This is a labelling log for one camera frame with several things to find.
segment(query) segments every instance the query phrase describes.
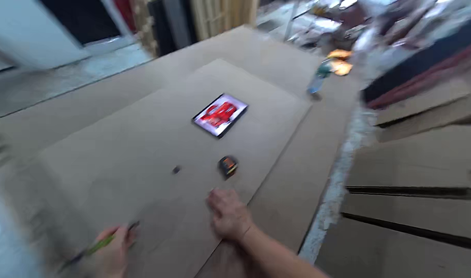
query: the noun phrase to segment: cardboard sheet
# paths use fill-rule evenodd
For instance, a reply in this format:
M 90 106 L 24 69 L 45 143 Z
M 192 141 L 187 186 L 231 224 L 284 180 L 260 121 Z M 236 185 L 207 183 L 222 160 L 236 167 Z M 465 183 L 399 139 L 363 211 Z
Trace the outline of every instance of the cardboard sheet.
M 470 278 L 471 249 L 343 218 L 315 264 L 333 278 Z
M 346 194 L 341 212 L 471 238 L 471 200 Z
M 223 92 L 249 109 L 218 140 L 190 119 Z M 142 221 L 134 277 L 192 277 L 219 243 L 204 203 L 208 191 L 234 188 L 248 202 L 309 107 L 216 60 L 71 134 L 40 158 L 94 230 Z M 224 181 L 216 166 L 228 154 L 239 168 Z
M 471 93 L 471 85 L 464 79 L 454 77 L 430 88 L 426 92 L 406 100 L 394 103 L 378 112 L 376 125 L 388 124 L 391 121 L 421 113 L 425 110 L 454 102 Z

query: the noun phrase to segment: floor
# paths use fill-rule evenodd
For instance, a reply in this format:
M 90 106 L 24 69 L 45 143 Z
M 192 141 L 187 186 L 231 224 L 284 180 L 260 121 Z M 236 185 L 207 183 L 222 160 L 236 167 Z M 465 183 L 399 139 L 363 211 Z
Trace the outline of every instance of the floor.
M 47 71 L 0 76 L 0 118 L 151 61 L 139 44 Z

